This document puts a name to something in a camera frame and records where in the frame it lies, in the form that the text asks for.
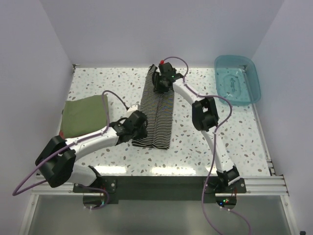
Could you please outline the black white striped tank top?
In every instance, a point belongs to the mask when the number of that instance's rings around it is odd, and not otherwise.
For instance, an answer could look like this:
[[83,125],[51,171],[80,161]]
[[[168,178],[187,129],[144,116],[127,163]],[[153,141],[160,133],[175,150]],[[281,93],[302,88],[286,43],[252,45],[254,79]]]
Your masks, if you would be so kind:
[[158,93],[155,91],[153,79],[159,75],[156,65],[151,65],[145,77],[145,84],[140,101],[140,111],[147,117],[147,137],[133,140],[132,145],[144,148],[167,150],[170,148],[174,91]]

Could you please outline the olive green tank top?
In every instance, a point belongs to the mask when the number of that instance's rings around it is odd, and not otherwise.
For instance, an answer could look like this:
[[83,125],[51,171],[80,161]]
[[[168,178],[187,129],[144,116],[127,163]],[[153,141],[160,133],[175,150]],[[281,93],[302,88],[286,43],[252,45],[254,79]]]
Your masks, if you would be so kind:
[[83,136],[107,125],[108,99],[93,95],[76,101],[66,101],[62,111],[60,131],[65,139]]

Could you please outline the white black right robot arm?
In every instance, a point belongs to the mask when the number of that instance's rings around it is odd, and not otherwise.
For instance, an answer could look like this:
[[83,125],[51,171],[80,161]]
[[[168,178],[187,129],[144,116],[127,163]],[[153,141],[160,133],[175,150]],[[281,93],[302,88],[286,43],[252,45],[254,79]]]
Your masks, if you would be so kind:
[[159,93],[174,91],[181,95],[192,107],[192,123],[206,139],[212,151],[217,172],[218,187],[223,192],[230,192],[235,182],[240,179],[239,172],[231,160],[222,139],[217,131],[210,133],[211,128],[218,128],[219,116],[214,98],[217,95],[202,95],[196,92],[185,81],[185,76],[178,73],[169,62],[162,60],[159,65],[159,74],[153,79],[155,91]]

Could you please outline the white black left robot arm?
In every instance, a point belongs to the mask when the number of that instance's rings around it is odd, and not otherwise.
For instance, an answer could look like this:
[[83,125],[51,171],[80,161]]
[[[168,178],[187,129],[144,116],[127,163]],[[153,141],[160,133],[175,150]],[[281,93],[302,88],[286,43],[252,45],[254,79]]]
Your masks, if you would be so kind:
[[100,173],[94,167],[82,166],[76,161],[97,150],[147,137],[147,117],[143,112],[136,110],[122,120],[76,138],[65,140],[54,136],[36,159],[35,166],[52,188],[74,183],[85,186],[90,192],[98,191]]

